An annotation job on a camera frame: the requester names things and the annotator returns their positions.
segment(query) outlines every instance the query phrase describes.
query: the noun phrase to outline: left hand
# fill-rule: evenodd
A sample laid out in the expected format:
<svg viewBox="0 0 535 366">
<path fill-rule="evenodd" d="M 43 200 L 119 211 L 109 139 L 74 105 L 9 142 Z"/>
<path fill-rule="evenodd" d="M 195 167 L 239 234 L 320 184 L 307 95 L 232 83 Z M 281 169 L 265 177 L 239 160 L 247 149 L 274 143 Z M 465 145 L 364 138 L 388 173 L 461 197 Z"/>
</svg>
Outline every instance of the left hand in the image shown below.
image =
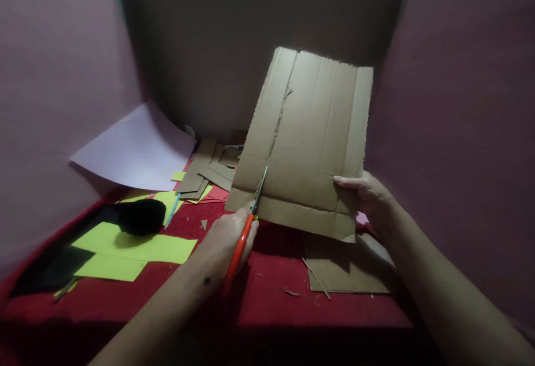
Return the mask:
<svg viewBox="0 0 535 366">
<path fill-rule="evenodd" d="M 210 274 L 220 284 L 227 274 L 234 249 L 240 239 L 248 215 L 249 212 L 241 208 L 235 214 L 226 214 L 215 220 L 205 239 L 186 264 L 196 263 L 201 267 L 209 267 Z M 253 221 L 251 225 L 251 231 L 241 256 L 240 268 L 251 253 L 258 225 L 258 220 Z"/>
</svg>

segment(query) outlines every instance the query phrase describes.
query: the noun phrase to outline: yellow paper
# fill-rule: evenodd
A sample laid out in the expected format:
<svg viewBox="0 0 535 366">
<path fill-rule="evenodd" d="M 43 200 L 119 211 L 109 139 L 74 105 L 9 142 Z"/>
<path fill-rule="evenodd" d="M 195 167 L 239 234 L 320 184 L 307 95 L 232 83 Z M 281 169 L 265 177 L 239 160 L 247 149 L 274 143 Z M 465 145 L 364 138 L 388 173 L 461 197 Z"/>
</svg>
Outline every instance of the yellow paper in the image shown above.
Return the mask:
<svg viewBox="0 0 535 366">
<path fill-rule="evenodd" d="M 174 203 L 177 200 L 177 193 L 175 191 L 158 192 L 154 196 L 154 199 L 166 205 L 166 216 L 163 218 L 163 225 L 165 225 L 167 224 L 167 219 L 171 214 L 171 210 L 173 209 Z M 184 201 L 178 201 L 177 208 L 174 211 L 175 213 L 178 211 L 178 209 L 180 209 L 182 203 L 184 203 Z"/>
<path fill-rule="evenodd" d="M 72 291 L 74 289 L 74 287 L 76 286 L 76 284 L 78 284 L 78 281 L 75 281 L 74 284 L 71 285 L 71 287 L 69 288 L 69 290 L 67 291 L 67 293 L 69 293 L 70 291 Z M 61 291 L 63 291 L 63 289 L 60 289 L 58 292 L 56 292 L 54 294 L 54 297 L 57 297 Z"/>
<path fill-rule="evenodd" d="M 118 225 L 102 222 L 72 245 L 101 255 L 182 264 L 196 243 L 197 240 L 160 234 L 136 237 L 122 232 Z"/>
<path fill-rule="evenodd" d="M 175 171 L 173 173 L 173 176 L 171 177 L 172 180 L 183 180 L 184 175 L 186 175 L 186 171 Z"/>
<path fill-rule="evenodd" d="M 74 275 L 132 282 L 146 265 L 146 261 L 96 253 Z"/>
<path fill-rule="evenodd" d="M 130 203 L 135 202 L 140 199 L 148 198 L 152 195 L 151 191 L 146 191 L 145 189 L 132 189 L 125 197 L 120 201 L 120 203 Z"/>
<path fill-rule="evenodd" d="M 208 194 L 210 193 L 211 190 L 212 190 L 212 186 L 211 186 L 211 185 L 207 185 L 205 191 L 202 193 L 202 195 L 201 195 L 201 197 L 200 197 L 199 200 L 196 200 L 196 201 L 194 201 L 194 200 L 190 200 L 190 201 L 188 201 L 188 202 L 192 202 L 192 203 L 194 203 L 194 204 L 197 204 L 198 202 L 200 202 L 201 200 L 203 200 L 204 197 L 205 197 L 206 195 L 208 195 Z"/>
</svg>

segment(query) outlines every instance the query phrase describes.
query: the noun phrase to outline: scissor handle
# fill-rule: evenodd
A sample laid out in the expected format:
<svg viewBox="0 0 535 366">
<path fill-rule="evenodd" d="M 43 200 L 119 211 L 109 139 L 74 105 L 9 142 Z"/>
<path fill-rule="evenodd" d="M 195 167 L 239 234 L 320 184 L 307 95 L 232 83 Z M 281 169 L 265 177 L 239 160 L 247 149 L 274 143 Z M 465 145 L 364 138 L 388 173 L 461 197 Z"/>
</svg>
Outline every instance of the scissor handle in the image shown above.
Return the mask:
<svg viewBox="0 0 535 366">
<path fill-rule="evenodd" d="M 236 244 L 236 249 L 234 249 L 234 255 L 232 255 L 232 260 L 230 262 L 230 266 L 228 267 L 227 275 L 225 276 L 225 282 L 223 283 L 223 297 L 227 297 L 230 293 L 232 282 L 234 281 L 234 276 L 236 275 L 236 270 L 240 265 L 241 255 L 244 253 L 245 244 L 247 243 L 247 238 L 249 237 L 249 232 L 251 231 L 251 224 L 254 220 L 255 215 L 249 214 L 244 230 L 242 231 L 240 239 Z"/>
</svg>

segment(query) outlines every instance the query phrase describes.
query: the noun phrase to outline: white paper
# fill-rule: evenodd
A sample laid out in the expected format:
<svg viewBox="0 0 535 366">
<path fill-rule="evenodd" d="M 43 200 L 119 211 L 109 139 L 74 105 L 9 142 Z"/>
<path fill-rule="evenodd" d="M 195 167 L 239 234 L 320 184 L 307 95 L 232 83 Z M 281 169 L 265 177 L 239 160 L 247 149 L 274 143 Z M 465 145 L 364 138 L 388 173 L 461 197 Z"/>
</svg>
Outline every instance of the white paper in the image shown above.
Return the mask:
<svg viewBox="0 0 535 366">
<path fill-rule="evenodd" d="M 85 145 L 71 160 L 113 182 L 150 191 L 172 191 L 195 139 L 177 128 L 151 101 Z"/>
</svg>

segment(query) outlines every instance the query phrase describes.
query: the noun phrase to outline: blue pen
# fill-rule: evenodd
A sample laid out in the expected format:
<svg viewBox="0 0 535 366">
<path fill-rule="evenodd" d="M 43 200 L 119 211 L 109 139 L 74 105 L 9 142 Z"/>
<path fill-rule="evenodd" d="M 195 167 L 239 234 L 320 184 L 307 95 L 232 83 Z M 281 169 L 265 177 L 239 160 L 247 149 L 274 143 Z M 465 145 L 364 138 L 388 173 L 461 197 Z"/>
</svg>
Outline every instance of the blue pen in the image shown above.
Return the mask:
<svg viewBox="0 0 535 366">
<path fill-rule="evenodd" d="M 177 195 L 177 199 L 174 201 L 173 209 L 171 210 L 171 214 L 169 215 L 169 218 L 167 218 L 167 224 L 163 229 L 164 231 L 167 229 L 167 227 L 169 227 L 169 224 L 171 224 L 171 220 L 173 219 L 173 214 L 176 211 L 177 206 L 178 206 L 178 200 L 180 199 L 180 195 L 181 193 Z"/>
</svg>

